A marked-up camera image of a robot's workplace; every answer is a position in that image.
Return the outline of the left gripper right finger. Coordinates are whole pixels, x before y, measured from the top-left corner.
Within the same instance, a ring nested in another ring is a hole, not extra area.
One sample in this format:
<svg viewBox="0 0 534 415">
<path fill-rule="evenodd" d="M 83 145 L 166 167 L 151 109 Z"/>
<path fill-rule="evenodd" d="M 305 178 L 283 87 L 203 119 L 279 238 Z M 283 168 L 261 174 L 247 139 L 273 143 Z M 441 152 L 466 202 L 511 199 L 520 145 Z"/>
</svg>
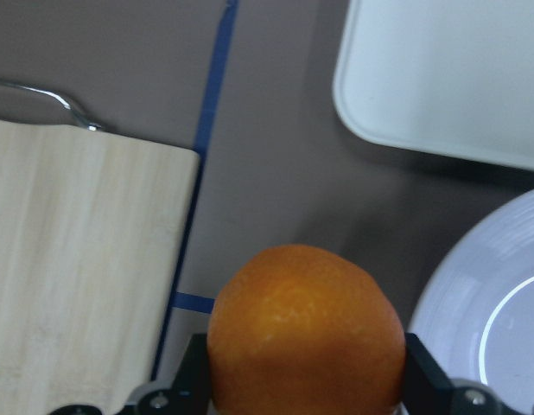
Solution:
<svg viewBox="0 0 534 415">
<path fill-rule="evenodd" d="M 489 387 L 450 379 L 417 335 L 407 332 L 403 408 L 408 414 L 517 414 Z"/>
</svg>

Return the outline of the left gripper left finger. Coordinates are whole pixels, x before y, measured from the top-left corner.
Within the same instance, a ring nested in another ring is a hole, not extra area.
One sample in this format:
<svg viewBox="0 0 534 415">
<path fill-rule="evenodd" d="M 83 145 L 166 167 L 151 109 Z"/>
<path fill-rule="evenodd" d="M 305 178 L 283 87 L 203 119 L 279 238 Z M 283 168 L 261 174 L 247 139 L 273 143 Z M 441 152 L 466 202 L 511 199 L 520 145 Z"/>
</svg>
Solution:
<svg viewBox="0 0 534 415">
<path fill-rule="evenodd" d="M 169 386 L 151 382 L 141 396 L 130 399 L 127 414 L 208 414 L 212 383 L 207 354 L 207 335 L 194 334 L 188 341 L 175 377 Z"/>
</svg>

